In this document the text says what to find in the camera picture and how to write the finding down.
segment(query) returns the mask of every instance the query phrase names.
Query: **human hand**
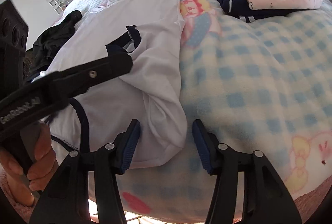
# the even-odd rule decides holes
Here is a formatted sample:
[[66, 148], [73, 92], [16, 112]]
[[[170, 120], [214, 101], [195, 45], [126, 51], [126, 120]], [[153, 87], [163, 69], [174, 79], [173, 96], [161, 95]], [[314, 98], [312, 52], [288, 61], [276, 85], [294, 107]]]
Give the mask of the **human hand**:
[[0, 163], [7, 173], [7, 182], [16, 202], [25, 206], [33, 205], [34, 197], [31, 190], [44, 190], [59, 167], [55, 156], [50, 129], [44, 122], [40, 122], [40, 135], [34, 148], [36, 162], [30, 167], [27, 174], [27, 178], [30, 180], [28, 189], [20, 180], [23, 168], [8, 151], [0, 148]]

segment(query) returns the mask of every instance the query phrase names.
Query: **fingernail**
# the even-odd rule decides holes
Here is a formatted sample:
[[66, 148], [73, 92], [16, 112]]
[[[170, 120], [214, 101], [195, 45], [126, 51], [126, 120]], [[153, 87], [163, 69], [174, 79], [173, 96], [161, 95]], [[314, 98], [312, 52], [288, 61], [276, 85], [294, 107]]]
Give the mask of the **fingernail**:
[[39, 185], [38, 185], [38, 183], [33, 182], [29, 185], [29, 188], [30, 188], [30, 190], [35, 191], [35, 190], [38, 190]]
[[27, 174], [27, 178], [28, 178], [29, 180], [34, 180], [34, 179], [37, 178], [37, 174], [35, 174], [35, 173], [28, 173], [28, 174]]
[[23, 168], [20, 165], [18, 165], [16, 162], [10, 160], [8, 166], [13, 171], [13, 173], [18, 175], [23, 174]]

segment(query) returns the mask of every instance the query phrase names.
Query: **finger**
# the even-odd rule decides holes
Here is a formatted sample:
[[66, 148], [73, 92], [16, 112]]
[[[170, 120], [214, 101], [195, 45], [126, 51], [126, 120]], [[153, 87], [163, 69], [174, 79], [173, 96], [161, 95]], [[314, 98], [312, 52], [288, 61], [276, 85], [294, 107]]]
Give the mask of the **finger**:
[[4, 148], [0, 149], [0, 163], [4, 170], [15, 177], [15, 175], [22, 175], [23, 168], [19, 165], [17, 160]]
[[34, 180], [37, 178], [43, 178], [48, 174], [55, 161], [56, 154], [54, 150], [50, 150], [41, 160], [35, 162], [29, 169], [27, 178]]
[[52, 148], [51, 130], [44, 122], [40, 122], [40, 135], [34, 147], [34, 157], [37, 161], [42, 159]]
[[44, 190], [58, 167], [59, 167], [58, 162], [55, 161], [51, 171], [48, 174], [46, 174], [43, 178], [38, 178], [30, 182], [29, 185], [30, 190], [31, 191]]

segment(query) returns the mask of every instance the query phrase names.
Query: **navy blue garment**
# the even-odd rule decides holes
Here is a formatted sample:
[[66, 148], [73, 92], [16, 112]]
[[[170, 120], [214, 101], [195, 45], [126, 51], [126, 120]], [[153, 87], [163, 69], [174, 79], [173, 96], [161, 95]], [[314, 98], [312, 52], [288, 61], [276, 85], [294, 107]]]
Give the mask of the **navy blue garment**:
[[300, 9], [263, 9], [251, 10], [247, 0], [217, 0], [220, 3], [226, 15], [234, 16], [247, 23], [253, 22], [258, 19], [272, 17], [272, 16], [286, 16], [296, 11], [303, 11]]

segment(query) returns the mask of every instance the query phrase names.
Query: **blue and white checkered blanket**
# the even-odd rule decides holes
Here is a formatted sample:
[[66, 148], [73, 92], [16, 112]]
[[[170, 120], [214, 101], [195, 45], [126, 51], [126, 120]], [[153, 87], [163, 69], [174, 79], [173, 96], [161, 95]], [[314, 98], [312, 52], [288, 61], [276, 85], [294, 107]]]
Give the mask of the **blue and white checkered blanket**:
[[[119, 0], [74, 0], [65, 14]], [[215, 178], [191, 134], [200, 118], [220, 142], [262, 150], [294, 198], [332, 174], [332, 5], [246, 24], [215, 0], [181, 0], [180, 101], [185, 148], [163, 166], [118, 178], [124, 209], [165, 222], [203, 222]]]

